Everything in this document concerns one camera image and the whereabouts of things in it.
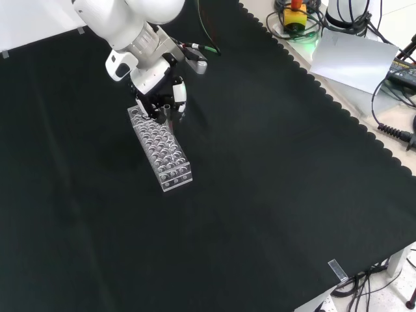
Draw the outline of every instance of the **table leg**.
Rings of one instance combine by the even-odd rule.
[[[404,263],[406,262],[406,258],[408,257],[411,250],[411,245],[407,246],[403,250],[395,253],[390,257],[389,267],[387,268],[387,274],[391,278],[395,278],[398,276],[400,271],[403,268]]]
[[[415,302],[416,302],[416,289],[413,292],[411,299],[406,302],[406,308],[413,310],[415,308]]]

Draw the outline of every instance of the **table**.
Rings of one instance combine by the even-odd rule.
[[[261,23],[266,24],[266,17],[270,12],[274,10],[274,0],[268,1],[252,1],[252,0],[240,0],[245,8],[248,9],[256,18],[259,19]],[[321,10],[324,12],[327,2],[323,1]],[[377,12],[374,15],[374,20],[378,20],[380,14],[377,15]],[[394,29],[394,27],[389,27],[393,20],[390,20],[382,24],[380,30],[383,33],[383,30]],[[399,37],[400,41],[397,44],[403,44],[402,37]],[[284,40],[279,41],[285,49],[294,57],[294,60],[301,64],[301,67],[309,70],[311,67],[312,53],[313,50],[306,47],[304,44],[299,44],[296,42],[285,42]],[[366,92],[356,90],[355,88],[346,86],[344,84],[338,83],[337,81],[332,81],[315,75],[315,79],[320,81],[322,87],[324,87],[328,94],[334,97],[339,103],[343,105],[345,109],[351,113],[352,116],[355,116],[359,119],[359,122],[363,125],[366,125],[369,129],[372,129],[372,132],[376,135],[378,140],[381,140],[385,147],[393,152],[393,155],[402,161],[404,166],[407,166],[416,172],[416,153],[406,153],[406,145],[392,140],[389,136],[383,135],[377,131],[377,125],[372,119],[368,116],[369,112],[365,109],[364,105],[369,105],[371,95]],[[398,101],[392,100],[387,95],[380,92],[376,97],[376,103],[382,104],[384,108],[388,108],[387,111],[380,114],[380,117],[383,118],[386,124],[392,125],[399,129],[405,131],[413,132],[411,123],[413,122],[414,110],[409,109],[408,107],[401,105]],[[411,246],[404,248],[403,250],[398,251],[391,257],[391,262],[389,265],[388,273],[393,278],[398,275],[401,271],[401,268],[406,261],[408,254],[410,253]],[[321,302],[327,298],[334,288],[329,289],[324,292],[322,295],[316,297],[314,300],[306,303],[302,307],[296,309],[296,312],[308,312],[314,310]]]
[[[237,1],[202,7],[224,54],[203,77],[178,67],[194,181],[168,194],[106,42],[75,31],[1,60],[4,310],[292,311],[338,283],[328,261],[352,275],[414,241],[409,172]],[[205,40],[192,1],[166,30]]]
[[[263,1],[253,1],[253,0],[241,0],[240,1],[248,11],[253,14],[256,18],[259,19],[263,25],[266,25],[266,16],[273,12],[274,10],[274,0],[263,0]],[[388,12],[394,10],[391,6],[397,4],[384,1],[386,10]],[[401,7],[406,5],[411,5],[413,1],[406,1]],[[375,10],[374,19],[378,20],[380,13]],[[398,16],[389,16],[389,18],[384,18],[380,27],[382,34],[385,34],[386,38],[390,38],[393,43],[398,44],[401,48],[403,45],[407,45],[406,40],[410,42],[412,34],[409,34],[409,38],[403,38],[399,36],[395,38],[394,29],[398,27],[397,23],[400,23],[397,20]],[[311,50],[305,49],[302,44],[288,44],[287,42],[281,41],[281,44],[289,51],[289,53],[294,57],[294,60],[298,62],[301,67],[309,70],[311,64]],[[342,106],[347,109],[351,116],[356,117],[359,122],[365,125],[372,133],[376,135],[377,140],[383,142],[384,146],[393,152],[393,156],[400,159],[403,166],[408,167],[413,174],[416,172],[416,153],[406,153],[407,144],[397,141],[390,136],[384,135],[377,130],[377,124],[372,119],[372,116],[369,116],[368,110],[365,110],[365,107],[370,107],[370,98],[371,95],[367,94],[364,91],[356,90],[344,84],[338,83],[336,81],[331,81],[325,77],[316,75],[315,79],[322,84],[322,87],[325,88],[326,92],[334,98],[335,101],[342,104]],[[406,107],[403,104],[398,103],[398,101],[391,99],[389,96],[385,95],[383,92],[379,92],[375,100],[376,110],[377,105],[381,107],[388,108],[386,111],[383,111],[378,114],[380,120],[391,127],[401,129],[403,131],[413,132],[412,122],[415,112],[413,109]]]
[[[0,52],[85,26],[66,0],[0,1]]]

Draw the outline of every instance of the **black cable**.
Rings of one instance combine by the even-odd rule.
[[[380,123],[379,121],[378,121],[378,119],[377,119],[377,117],[376,117],[376,115],[375,115],[375,113],[374,113],[374,98],[376,97],[376,93],[377,93],[377,91],[378,91],[378,89],[381,87],[381,85],[382,84],[384,84],[384,82],[386,81],[386,80],[388,80],[388,77],[390,76],[390,75],[396,75],[397,73],[400,73],[400,72],[404,72],[404,71],[406,71],[406,70],[412,70],[413,68],[402,68],[401,70],[396,70],[396,71],[394,71],[393,73],[388,73],[387,74],[387,76],[378,84],[378,86],[376,87],[376,90],[373,92],[373,94],[372,94],[372,97],[371,97],[371,113],[372,113],[372,116],[374,117],[374,120],[376,120],[376,122],[377,122],[377,124],[378,125],[382,125],[382,123]]]
[[[354,17],[352,15],[352,1],[351,0],[348,0],[348,7],[350,9],[351,23],[352,23],[352,26],[354,26]]]
[[[354,23],[352,23],[351,27],[349,28],[345,28],[345,29],[340,29],[340,28],[336,28],[336,27],[332,27],[331,25],[328,24],[328,22],[326,21],[326,18],[324,17],[324,14],[321,11],[315,11],[315,13],[318,16],[318,19],[322,25],[323,28],[327,28],[331,31],[335,31],[338,33],[345,33],[345,34],[358,34],[360,32],[362,32],[363,30],[365,30],[367,28],[367,25],[370,21],[370,17],[371,14],[369,14],[368,12],[364,13],[364,15],[359,16]]]
[[[215,42],[211,38],[211,36],[209,36],[209,33],[207,32],[207,29],[205,29],[205,25],[203,24],[202,17],[201,17],[200,0],[196,0],[196,7],[197,7],[197,10],[198,10],[198,17],[199,17],[199,20],[200,20],[200,25],[201,25],[206,37],[208,38],[208,40],[210,41],[210,43],[214,47],[214,49],[216,49],[216,52],[218,53],[218,55],[221,56],[220,48],[215,44]]]
[[[354,276],[354,277],[351,279],[351,281],[350,281],[350,282],[347,282],[347,283],[345,283],[345,284],[340,285],[339,287],[337,287],[337,288],[336,288],[336,289],[335,289],[335,290],[331,293],[331,295],[332,295],[332,296],[334,296],[334,297],[337,297],[337,298],[346,298],[346,297],[351,296],[351,295],[352,295],[352,294],[354,294],[354,293],[357,291],[357,289],[358,289],[358,281],[359,281],[358,276]],[[339,288],[346,287],[346,286],[350,285],[351,283],[354,283],[354,286],[352,287],[352,289],[351,289],[350,291],[346,291],[346,292],[338,291],[338,289],[339,289]]]
[[[363,288],[364,288],[364,284],[367,282],[367,275],[365,274],[365,279],[364,282],[358,286],[357,291],[354,293],[354,296],[352,297],[352,300],[350,301],[350,303],[348,304],[348,312],[351,312],[352,307],[354,306],[354,302],[357,300],[358,296],[358,292],[361,290],[360,294],[363,292]]]
[[[369,299],[367,300],[367,309],[366,312],[370,311],[370,296],[371,296],[371,286],[370,286],[370,275],[369,275]]]
[[[383,0],[380,0],[380,19],[378,20],[377,30],[380,29],[382,18],[383,18]]]
[[[364,16],[364,14],[369,11],[369,6],[370,6],[370,0],[367,0],[367,2],[365,3],[364,13],[361,16]]]
[[[384,38],[384,36],[380,33],[380,31],[376,29],[376,27],[371,23],[371,21],[369,22],[367,28],[370,29],[370,31],[372,31],[376,36],[380,37],[380,39],[383,40],[384,43],[391,44],[393,46],[393,44],[389,40]],[[416,60],[414,60],[409,54],[407,54],[401,49],[399,49],[399,51],[402,52],[402,54],[407,56],[409,59],[411,59],[412,62],[416,63]]]
[[[356,312],[358,311],[358,304],[359,304],[359,299],[361,298],[361,294],[363,293],[364,290],[364,285],[367,282],[367,280],[369,279],[369,275],[365,276],[364,282],[361,285],[361,291],[359,292],[359,296],[357,297],[357,303],[356,303]]]
[[[406,92],[404,91],[404,88],[402,87],[402,94],[403,94],[403,96],[410,102],[410,104],[411,104],[411,106],[412,107],[416,107],[416,104],[415,104],[415,102],[413,102],[412,100],[411,100],[411,98],[406,94]]]
[[[416,50],[416,45],[413,46],[413,48],[411,48],[410,50],[408,50],[408,55],[412,55],[413,52],[415,52],[415,50]]]
[[[293,10],[293,11],[295,11],[295,12],[302,12],[302,13],[304,13],[309,19],[311,19],[311,20],[313,20],[313,21],[315,21],[315,24],[314,25],[312,25],[312,26],[310,26],[310,27],[308,27],[308,28],[306,28],[304,31],[308,31],[308,30],[310,30],[310,29],[312,29],[313,27],[315,27],[315,26],[317,26],[318,25],[318,30],[317,31],[311,31],[311,32],[308,32],[308,33],[306,33],[306,34],[302,34],[302,33],[300,33],[300,32],[298,32],[298,31],[294,31],[294,30],[292,30],[292,29],[289,29],[289,28],[287,28],[286,26],[284,26],[284,24],[283,24],[283,20],[281,19],[281,13],[283,12],[283,10],[285,10],[285,9],[290,9],[290,10]],[[282,24],[282,26],[283,26],[283,29],[284,30],[286,30],[288,33],[289,33],[289,36],[286,36],[286,37],[284,37],[284,36],[281,36],[280,34],[278,34],[274,29],[271,29],[270,28],[270,25],[269,25],[269,22],[268,22],[268,20],[269,20],[269,18],[272,16],[272,15],[277,15],[278,17],[279,17],[279,20],[280,20],[280,23]],[[278,38],[278,39],[282,39],[282,40],[294,40],[294,39],[297,39],[297,38],[310,38],[310,37],[313,37],[313,36],[316,36],[316,34],[318,34],[319,33],[319,31],[320,31],[320,25],[319,25],[319,21],[315,18],[315,17],[313,17],[311,14],[309,14],[309,13],[307,13],[307,12],[305,12],[305,11],[303,11],[303,10],[299,10],[299,9],[291,9],[291,8],[286,8],[286,7],[283,7],[282,8],[282,10],[278,10],[278,11],[275,11],[275,12],[272,12],[272,13],[270,13],[267,17],[266,17],[266,27],[267,27],[267,29],[268,29],[268,31],[273,35],[273,36],[275,36],[276,38]]]
[[[406,258],[406,260],[408,261],[408,263],[413,267],[413,268],[416,268],[416,265],[414,265],[410,260],[409,260],[409,258]]]
[[[341,11],[339,10],[339,0],[337,0],[337,10],[338,10],[338,15],[339,15],[339,18],[341,19],[341,21],[343,21],[344,23],[347,23],[347,21],[345,19],[343,19],[342,15],[341,15]]]
[[[389,91],[392,93],[392,95],[394,95],[394,96],[396,97],[396,99],[397,99],[398,101],[403,102],[403,103],[404,103],[404,104],[406,104],[408,107],[411,107],[411,108],[416,108],[416,105],[414,104],[414,102],[412,102],[412,100],[411,100],[410,98],[408,98],[408,97],[407,97],[407,95],[405,95],[403,91],[402,91],[403,96],[404,96],[405,98],[409,99],[410,103],[408,103],[408,102],[404,101],[404,100],[403,100],[400,96],[398,96],[398,95],[396,94],[396,92],[395,92],[392,88],[390,88],[390,86],[389,86],[387,83],[384,83],[383,85],[384,85],[387,89],[389,89]],[[381,90],[382,92],[386,93],[388,96],[390,96],[390,94],[388,94],[385,90],[383,90],[383,89],[380,89],[380,90]]]
[[[380,289],[377,289],[376,291],[370,291],[370,292],[366,292],[365,294],[362,294],[362,295],[360,295],[360,296],[365,296],[366,294],[374,294],[374,293],[377,293],[378,291],[382,291],[383,289],[385,289],[386,287],[388,287],[390,284],[392,284],[392,282],[394,282],[395,280],[397,280],[398,279],[398,277],[401,275],[401,273],[402,273],[402,271],[400,271],[400,273],[398,274],[398,276],[396,276],[392,281],[390,281],[386,286],[384,286],[384,287],[382,287],[382,288],[380,288]]]

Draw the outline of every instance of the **white table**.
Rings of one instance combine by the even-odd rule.
[[[82,26],[71,0],[0,0],[0,51]]]
[[[405,1],[405,3],[401,4],[401,7],[412,4],[410,1],[415,2],[415,0]],[[240,0],[240,2],[245,8],[248,9],[248,12],[258,18],[263,25],[266,25],[267,15],[274,11],[274,0]],[[411,11],[408,15],[409,22],[413,23],[413,14]],[[374,20],[378,21],[379,16],[380,14],[378,14],[378,16],[374,14]],[[414,35],[411,33],[412,31],[415,31],[414,27],[409,30],[410,33],[408,33],[408,38],[404,38],[402,36],[400,37],[400,40],[395,41],[391,35],[393,34],[394,29],[397,29],[397,23],[404,25],[406,22],[403,21],[403,19],[397,21],[396,18],[391,18],[390,16],[388,18],[383,18],[383,20],[380,32],[387,39],[401,48],[410,43],[410,39]],[[313,50],[310,50],[310,48],[305,47],[305,45],[298,43],[289,44],[284,40],[280,40],[279,42],[283,44],[285,49],[289,51],[289,53],[294,57],[294,60],[297,61],[301,67],[309,71]],[[314,76],[315,79],[322,84],[322,87],[326,89],[327,93],[334,98],[334,101],[339,102],[344,109],[351,113],[351,116],[356,117],[361,124],[367,127],[368,131],[374,133],[376,138],[384,143],[385,148],[389,149],[393,153],[393,156],[402,162],[403,166],[408,167],[413,172],[413,175],[416,174],[416,151],[406,152],[407,145],[405,143],[397,141],[396,139],[381,133],[377,130],[378,125],[374,119],[371,116],[366,116],[366,114],[363,113],[363,110],[359,109],[363,105],[368,105],[370,107],[370,94],[341,83],[337,83],[336,81],[329,81],[329,79],[325,79],[318,75]],[[408,108],[405,105],[401,105],[398,101],[391,99],[382,92],[377,95],[375,104],[377,105],[377,103],[380,102],[382,105],[390,107],[390,109],[378,113],[379,120],[387,125],[399,128],[400,130],[413,132],[412,122],[416,114],[416,110]],[[387,273],[391,277],[395,277],[399,274],[409,252],[410,246],[391,256],[389,269],[387,270]],[[334,288],[335,287],[328,289],[325,293],[296,309],[295,312],[313,312],[319,304],[321,304],[332,293]]]
[[[274,11],[274,0],[240,0],[240,2],[244,5],[245,8],[248,9],[250,13],[258,18],[259,21],[263,23],[263,25],[266,25],[266,16]],[[385,22],[386,21],[383,21],[383,27],[380,27],[381,31],[383,31],[383,29],[389,28]],[[409,41],[408,43],[410,43],[411,36],[412,35],[410,35],[407,39]],[[285,49],[287,49],[289,53],[294,57],[294,60],[299,62],[301,67],[309,71],[310,59],[308,60],[303,57],[305,55],[304,51],[296,46],[295,48],[297,48],[297,50],[295,50],[293,46],[289,45],[284,40],[280,40],[279,42],[284,45]],[[339,102],[344,109],[350,111],[351,116],[356,117],[359,122],[365,125],[370,132],[374,133],[376,138],[384,143],[385,148],[389,149],[393,153],[393,156],[402,162],[403,166],[408,167],[413,172],[413,175],[416,174],[416,151],[406,152],[407,145],[404,142],[398,141],[397,139],[381,133],[379,130],[377,130],[377,123],[372,119],[372,117],[363,115],[362,112],[356,109],[356,105],[352,103],[352,101],[355,100],[361,105],[368,105],[370,107],[370,94],[366,94],[365,92],[356,90],[349,86],[345,86],[341,83],[336,83],[335,81],[329,83],[327,79],[321,76],[315,76],[315,78],[322,84],[322,87],[326,89],[327,93],[334,98],[334,101]],[[376,111],[380,96],[384,97],[384,94],[380,92],[376,101],[374,102]],[[377,114],[379,120],[387,125],[390,125],[391,127],[396,127],[403,131],[413,132],[412,122],[416,114],[416,110],[410,109],[405,105],[400,105],[398,101],[391,98],[389,101],[390,100],[393,101],[394,105],[389,110],[379,112]]]

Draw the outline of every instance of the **cable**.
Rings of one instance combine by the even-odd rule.
[[[412,100],[411,100],[411,98],[405,93],[405,91],[404,91],[404,88],[402,87],[402,94],[403,94],[403,96],[410,102],[410,104],[411,104],[411,106],[412,107],[416,107],[416,104],[415,104],[415,102],[413,102]]]
[[[351,0],[348,0],[348,7],[350,9],[351,23],[352,23],[352,26],[354,26],[354,17],[352,15],[352,2],[351,2]]]
[[[380,0],[380,19],[378,20],[377,30],[380,29],[382,18],[383,18],[383,0]]]
[[[400,101],[400,99],[398,99],[397,97],[394,97],[393,95],[391,95],[389,92],[387,92],[386,90],[384,90],[383,88],[380,89],[384,94],[388,95],[390,98],[395,99],[397,101]]]
[[[366,312],[370,311],[370,296],[371,296],[371,286],[370,286],[370,276],[369,276],[369,299],[367,300]]]
[[[365,3],[364,13],[361,16],[364,16],[364,14],[369,11],[369,6],[370,6],[370,0],[367,0],[367,2]]]
[[[413,267],[413,268],[416,268],[416,265],[414,265],[410,260],[409,260],[409,258],[406,258],[406,260],[408,261],[408,263]]]
[[[400,101],[400,102],[403,102],[404,104],[406,104],[408,107],[412,107],[412,108],[416,108],[416,105],[414,105],[414,103],[412,102],[412,100],[410,99],[410,98],[408,98],[407,97],[407,95],[405,95],[405,93],[403,93],[403,91],[402,91],[402,93],[403,93],[403,95],[404,95],[404,97],[405,98],[407,98],[407,99],[409,99],[409,101],[410,101],[410,103],[408,103],[408,102],[406,102],[406,101],[404,101],[400,96],[398,96],[397,94],[396,94],[396,92],[392,89],[392,88],[390,88],[390,86],[387,84],[387,83],[384,83],[383,84],[387,89],[389,89],[389,91]]]
[[[216,51],[216,49],[211,48],[211,47],[207,47],[206,45],[201,45],[201,44],[184,44],[183,42],[180,42],[179,40],[176,40],[174,37],[170,37],[170,38],[172,39],[173,42],[176,43],[176,45],[181,50],[184,50],[184,48],[186,48],[186,47],[190,47],[191,49],[194,49],[194,50],[198,50],[198,51],[207,50],[207,51],[210,51],[210,52],[213,52],[213,53],[217,53],[218,54],[218,52]]]
[[[378,291],[382,291],[383,289],[385,289],[386,287],[388,287],[390,284],[392,284],[392,282],[394,282],[395,280],[397,280],[398,279],[398,277],[401,275],[401,273],[402,273],[402,271],[400,271],[400,273],[398,274],[398,276],[396,276],[392,281],[390,281],[386,286],[384,286],[384,287],[382,287],[382,288],[380,288],[380,289],[377,289],[376,291],[369,291],[369,292],[366,292],[365,294],[362,294],[362,295],[360,295],[360,296],[365,296],[366,294],[374,294],[374,293],[377,293]]]
[[[371,32],[373,32],[376,36],[380,37],[381,40],[383,40],[384,43],[386,44],[391,44],[393,46],[393,44],[387,40],[386,38],[384,38],[384,36],[380,33],[380,31],[378,31],[376,29],[376,27],[371,23],[371,21],[369,22],[368,29],[370,29]],[[414,60],[409,54],[407,54],[405,51],[399,49],[400,52],[402,52],[403,55],[407,56],[409,59],[411,59],[412,62],[416,63],[416,60]]]
[[[359,16],[353,23],[351,23],[351,27],[345,28],[345,29],[340,29],[340,28],[332,27],[331,25],[329,25],[328,22],[326,21],[326,18],[323,18],[324,14],[321,11],[315,11],[315,13],[318,16],[318,19],[321,22],[322,27],[327,28],[331,31],[338,32],[338,33],[354,34],[354,35],[359,34],[360,32],[362,32],[363,30],[365,30],[367,28],[367,25],[368,25],[368,23],[370,21],[370,17],[371,17],[371,14],[366,12],[366,13],[364,13],[364,15]]]
[[[371,97],[371,114],[376,123],[378,124],[378,129],[383,131],[384,133],[387,133],[388,135],[391,135],[392,137],[398,138],[403,142],[408,143],[408,146],[406,148],[406,151],[409,151],[411,148],[416,148],[416,133],[410,133],[407,131],[401,131],[399,129],[395,129],[392,127],[389,127],[388,125],[385,125],[381,123],[374,112],[374,98],[376,97],[376,93],[378,89],[381,87],[382,84],[389,78],[390,75],[395,75],[396,73],[404,72],[406,70],[412,70],[413,68],[402,68],[401,70],[396,70],[393,73],[388,73],[385,78],[378,84],[376,87],[376,90],[372,94]]]
[[[341,15],[341,11],[339,10],[339,0],[337,0],[337,10],[338,10],[338,15],[339,15],[339,18],[341,19],[341,21],[346,23],[346,20],[343,19],[342,15]]]
[[[382,265],[382,263],[379,263],[378,265],[374,265],[370,268],[368,273],[375,274],[375,273],[383,272],[384,270],[387,270],[388,264],[389,264],[389,260],[387,260],[384,265]],[[346,298],[346,297],[351,296],[354,293],[357,293],[359,290],[359,287],[358,287],[359,280],[364,278],[366,275],[367,275],[367,272],[364,272],[364,273],[357,274],[351,278],[348,278],[343,284],[335,288],[335,290],[331,293],[331,295],[337,298]],[[350,285],[351,283],[354,283],[354,286],[352,287],[352,289],[350,289],[349,291],[345,291],[345,292],[339,291],[339,289],[344,288]]]
[[[308,12],[305,12],[303,10],[299,10],[299,9],[296,9],[296,8],[289,8],[289,5],[290,5],[290,3],[287,3],[287,4],[284,4],[284,5],[282,5],[280,7],[276,3],[277,11],[270,13],[266,17],[266,27],[267,27],[268,31],[273,36],[275,36],[276,38],[282,39],[282,40],[287,40],[287,41],[290,41],[290,40],[299,40],[301,38],[311,38],[311,37],[316,36],[320,32],[320,28],[321,28],[319,20],[317,20],[314,16],[312,16]],[[288,28],[287,26],[284,25],[284,22],[283,22],[282,16],[281,16],[283,14],[283,11],[284,10],[292,10],[292,11],[295,11],[295,12],[302,12],[302,13],[304,13],[307,16],[307,18],[309,20],[313,20],[315,23],[312,26],[310,26],[310,27],[308,27],[308,28],[306,28],[306,29],[304,29],[302,31],[294,31],[293,29],[290,29],[290,28]],[[280,23],[281,23],[281,25],[283,27],[283,30],[286,31],[286,33],[288,33],[289,36],[282,36],[282,35],[278,34],[274,29],[271,29],[270,28],[269,18],[272,15],[277,15],[278,16],[279,21],[280,21]],[[318,26],[318,29],[317,30],[305,33],[306,31],[309,31],[312,28],[315,28],[316,26]]]
[[[198,9],[198,17],[200,19],[200,25],[207,36],[208,40],[210,41],[211,45],[215,48],[217,54],[221,56],[220,48],[215,44],[214,40],[209,36],[209,33],[207,32],[207,29],[205,29],[205,25],[203,24],[202,17],[201,17],[201,8],[200,8],[200,0],[196,0],[196,7]]]
[[[364,285],[365,285],[365,283],[367,282],[367,280],[368,280],[368,279],[369,279],[369,274],[367,274],[367,275],[365,276],[364,282],[363,282],[363,284],[361,285],[361,291],[359,292],[359,296],[357,297],[356,312],[358,311],[359,299],[361,298],[361,294],[363,293],[363,290],[364,290]]]
[[[348,312],[351,312],[351,309],[354,306],[354,302],[360,297],[360,296],[358,296],[358,292],[360,292],[360,295],[362,294],[364,284],[367,282],[367,278],[368,278],[368,275],[365,274],[364,282],[358,287],[357,291],[354,293],[354,296],[352,297],[352,300],[348,304]],[[359,299],[357,300],[356,311],[357,311],[357,308],[358,308],[358,303],[359,303]]]

